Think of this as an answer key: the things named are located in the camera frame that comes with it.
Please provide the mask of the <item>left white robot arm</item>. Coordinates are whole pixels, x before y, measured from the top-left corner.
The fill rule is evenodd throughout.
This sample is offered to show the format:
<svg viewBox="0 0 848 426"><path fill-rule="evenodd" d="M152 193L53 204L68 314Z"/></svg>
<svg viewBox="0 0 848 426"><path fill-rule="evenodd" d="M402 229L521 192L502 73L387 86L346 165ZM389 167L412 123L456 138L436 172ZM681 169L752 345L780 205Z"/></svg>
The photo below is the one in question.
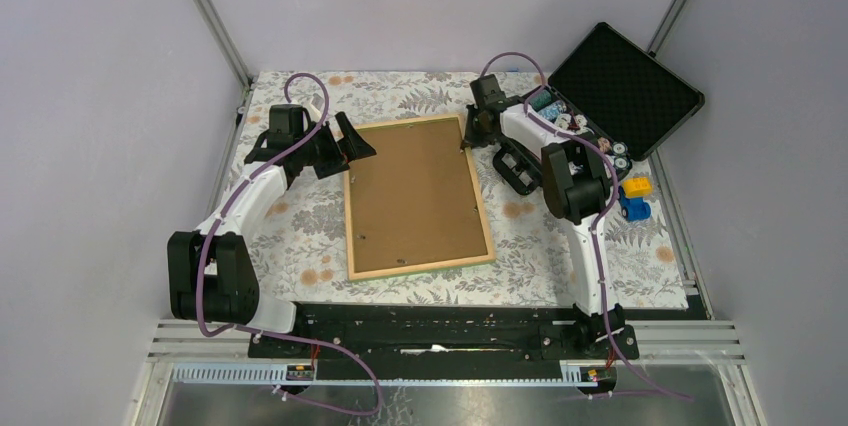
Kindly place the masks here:
<svg viewBox="0 0 848 426"><path fill-rule="evenodd" d="M288 357L307 350L311 333L296 321L295 304L261 292L248 246L264 215L304 169L323 179L375 155L345 113L335 120L340 138L325 114L312 119L299 105L271 108L268 128L246 155L241 176L221 204L194 230L175 232L168 240L175 318L272 332L272 344Z"/></svg>

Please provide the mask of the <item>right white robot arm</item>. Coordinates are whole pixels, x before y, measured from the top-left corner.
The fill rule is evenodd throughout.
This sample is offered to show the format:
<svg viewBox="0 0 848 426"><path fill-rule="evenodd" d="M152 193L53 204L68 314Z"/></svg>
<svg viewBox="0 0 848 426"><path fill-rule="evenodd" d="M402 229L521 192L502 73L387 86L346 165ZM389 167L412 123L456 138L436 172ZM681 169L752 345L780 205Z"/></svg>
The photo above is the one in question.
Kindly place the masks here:
<svg viewBox="0 0 848 426"><path fill-rule="evenodd" d="M568 132L543 118L527 97L509 97L490 74L470 83L462 145L497 145L492 166L518 194L541 189L549 213L570 223L566 231L577 277L572 294L585 315L600 316L615 306L607 285L604 216L617 191L618 173L591 133Z"/></svg>

